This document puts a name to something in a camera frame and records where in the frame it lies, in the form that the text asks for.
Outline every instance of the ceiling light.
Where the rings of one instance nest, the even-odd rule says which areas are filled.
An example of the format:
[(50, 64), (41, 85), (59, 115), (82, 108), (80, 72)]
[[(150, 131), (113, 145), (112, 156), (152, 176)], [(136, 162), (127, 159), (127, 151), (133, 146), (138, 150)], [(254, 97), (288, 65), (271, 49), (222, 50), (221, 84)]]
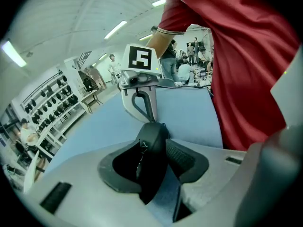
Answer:
[(15, 50), (13, 45), (7, 41), (3, 46), (2, 50), (8, 55), (18, 66), (24, 67), (27, 63), (22, 59), (22, 57)]
[(116, 32), (119, 28), (121, 28), (124, 24), (126, 24), (126, 21), (122, 21), (120, 24), (118, 24), (116, 27), (112, 29), (104, 38), (108, 39), (114, 32)]
[(151, 37), (151, 36), (152, 36), (152, 34), (147, 35), (147, 36), (145, 36), (145, 37), (143, 37), (143, 38), (141, 38), (141, 39), (139, 39), (139, 40), (145, 40), (145, 39), (147, 39), (147, 38), (149, 38), (149, 37)]
[(165, 2), (166, 2), (166, 0), (159, 0), (159, 1), (153, 2), (152, 5), (154, 7), (156, 7), (156, 6), (164, 4)]
[(107, 55), (107, 53), (105, 53), (104, 55), (102, 55), (101, 58), (99, 59), (99, 61), (102, 60), (106, 55)]

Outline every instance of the white ceiling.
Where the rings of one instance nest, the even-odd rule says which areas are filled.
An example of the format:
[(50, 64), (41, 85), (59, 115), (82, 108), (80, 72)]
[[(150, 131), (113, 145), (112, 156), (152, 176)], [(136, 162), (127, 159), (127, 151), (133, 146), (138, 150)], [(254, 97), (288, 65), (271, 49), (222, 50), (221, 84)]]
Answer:
[[(4, 38), (11, 40), (27, 66), (19, 68), (1, 52), (0, 78), (19, 73), (16, 78), (23, 80), (14, 82), (17, 87), (14, 91), (18, 91), (32, 78), (66, 58), (97, 48), (136, 42), (149, 34), (152, 25), (160, 22), (163, 5), (154, 8), (155, 1), (28, 0)], [(128, 23), (105, 40), (105, 35), (122, 20)], [(27, 58), (29, 51), (34, 55)]]

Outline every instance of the red sleeve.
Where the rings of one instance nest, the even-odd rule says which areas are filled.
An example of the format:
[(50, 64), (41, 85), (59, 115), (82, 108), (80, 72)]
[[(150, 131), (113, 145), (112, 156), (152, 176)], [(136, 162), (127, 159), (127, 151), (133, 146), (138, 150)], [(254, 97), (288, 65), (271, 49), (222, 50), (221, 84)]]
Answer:
[(199, 15), (181, 0), (166, 0), (158, 31), (183, 35), (191, 24), (198, 24)]

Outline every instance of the red shirt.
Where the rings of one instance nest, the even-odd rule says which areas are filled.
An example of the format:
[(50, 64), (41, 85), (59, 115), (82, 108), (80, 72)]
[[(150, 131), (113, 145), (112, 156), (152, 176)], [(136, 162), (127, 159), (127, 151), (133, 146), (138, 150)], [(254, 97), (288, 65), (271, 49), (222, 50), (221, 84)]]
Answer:
[(166, 0), (159, 31), (182, 35), (191, 24), (212, 30), (212, 89), (222, 138), (247, 150), (285, 127), (270, 89), (292, 61), (299, 39), (262, 0)]

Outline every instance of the gray plastic surface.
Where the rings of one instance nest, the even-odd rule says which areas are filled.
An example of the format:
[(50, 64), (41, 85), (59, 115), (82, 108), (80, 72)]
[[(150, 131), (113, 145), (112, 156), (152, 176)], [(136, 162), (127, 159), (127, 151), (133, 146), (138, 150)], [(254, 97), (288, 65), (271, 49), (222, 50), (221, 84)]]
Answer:
[[(197, 182), (182, 186), (185, 204), (198, 210), (173, 226), (231, 226), (253, 176), (259, 148), (252, 146), (239, 166), (225, 162), (225, 159), (228, 156), (241, 159), (245, 152), (215, 149), (180, 140), (175, 142), (205, 155), (210, 168)], [(129, 143), (67, 160), (35, 183), (29, 196), (40, 203), (59, 181), (68, 182), (72, 187), (54, 215), (70, 224), (80, 227), (161, 226), (138, 194), (115, 192), (98, 175), (100, 160)]]

